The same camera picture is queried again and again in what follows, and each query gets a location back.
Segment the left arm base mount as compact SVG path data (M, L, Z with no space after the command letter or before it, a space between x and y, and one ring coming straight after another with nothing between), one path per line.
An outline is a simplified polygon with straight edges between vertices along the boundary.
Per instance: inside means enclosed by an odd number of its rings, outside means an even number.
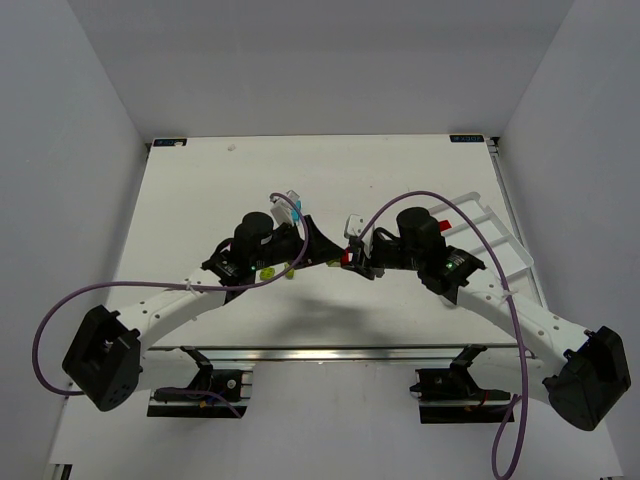
M192 346L149 350L139 388L151 418L240 419L252 394L253 367L214 360Z

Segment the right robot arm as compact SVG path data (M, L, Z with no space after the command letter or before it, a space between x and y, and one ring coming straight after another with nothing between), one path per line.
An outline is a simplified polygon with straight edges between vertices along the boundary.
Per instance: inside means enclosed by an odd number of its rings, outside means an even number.
M583 431L594 430L629 390L631 376L617 332L607 326L589 330L505 289L480 259L447 245L438 221L423 207L401 211L396 223L399 233L393 235L350 215L344 235L351 259L344 268L369 280L388 269L413 271L427 290L452 306L520 337L532 358L522 366L517 358L482 355L474 367L489 380L519 381L526 372L529 394Z

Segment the red small lego brick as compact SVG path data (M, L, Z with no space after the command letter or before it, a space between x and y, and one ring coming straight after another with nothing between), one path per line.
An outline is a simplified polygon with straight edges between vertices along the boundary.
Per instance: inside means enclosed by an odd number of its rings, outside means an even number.
M343 255L340 258L341 264L342 265L349 264L351 262L351 257L352 257L352 254L348 250L345 250Z

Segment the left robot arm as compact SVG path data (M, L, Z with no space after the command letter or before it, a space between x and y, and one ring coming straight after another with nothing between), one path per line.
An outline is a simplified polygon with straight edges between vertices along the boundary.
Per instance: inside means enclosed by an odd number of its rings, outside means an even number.
M147 350L186 322L233 301L255 285L260 270L284 263L316 266L339 259L343 252L310 216L299 226L276 226L265 213L248 213L233 236L177 289L120 310L103 305L89 310L63 359L63 370L99 410L113 410L137 389L147 370Z

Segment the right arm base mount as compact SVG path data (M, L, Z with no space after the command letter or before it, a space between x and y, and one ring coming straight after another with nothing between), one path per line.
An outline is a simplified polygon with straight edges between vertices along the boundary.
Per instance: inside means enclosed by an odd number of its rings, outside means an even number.
M480 388L469 369L488 348L466 346L447 367L416 371L417 382L409 388L418 401L421 424L499 424L512 395Z

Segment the red lego plate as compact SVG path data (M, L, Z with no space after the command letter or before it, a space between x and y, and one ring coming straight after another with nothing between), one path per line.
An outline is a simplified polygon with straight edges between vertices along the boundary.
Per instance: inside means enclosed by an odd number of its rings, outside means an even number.
M452 228L452 224L450 223L449 220L441 220L439 222L439 230L440 230L440 232L448 231L451 228Z

